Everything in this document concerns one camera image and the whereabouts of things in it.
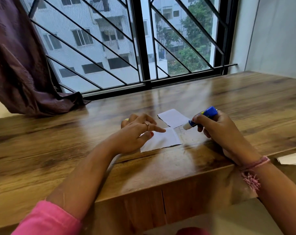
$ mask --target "paper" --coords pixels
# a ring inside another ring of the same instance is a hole
[[[277,158],[280,164],[296,165],[296,153]]]
[[[164,133],[154,132],[154,136],[141,147],[141,153],[182,144],[173,128],[165,129]]]
[[[189,118],[182,115],[175,109],[165,111],[161,114],[158,114],[158,117],[162,119],[168,126],[176,128],[188,122]]]

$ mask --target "blue glue stick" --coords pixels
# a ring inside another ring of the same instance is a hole
[[[207,116],[208,118],[212,118],[213,116],[217,115],[217,110],[213,106],[211,106],[208,109],[200,112],[199,114],[197,114],[195,116],[198,116],[198,115],[204,115],[204,116]],[[196,123],[189,120],[186,124],[183,125],[183,129],[188,130],[188,129],[195,127],[196,125],[197,125]]]

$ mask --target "blue cap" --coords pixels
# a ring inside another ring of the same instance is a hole
[[[217,115],[217,110],[213,106],[211,106],[204,111],[203,115],[207,117],[213,117]]]

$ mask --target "purple curtain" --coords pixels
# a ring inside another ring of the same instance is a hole
[[[0,0],[0,101],[11,113],[46,117],[85,105],[57,93],[43,47],[20,0]]]

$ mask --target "wooden table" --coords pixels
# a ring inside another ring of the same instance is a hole
[[[244,72],[102,99],[51,118],[0,119],[0,234],[44,199],[131,113],[209,106],[228,113],[261,154],[296,152],[296,79]],[[255,197],[219,147],[196,129],[182,145],[117,158],[82,234],[135,234]],[[296,166],[279,166],[296,182]]]

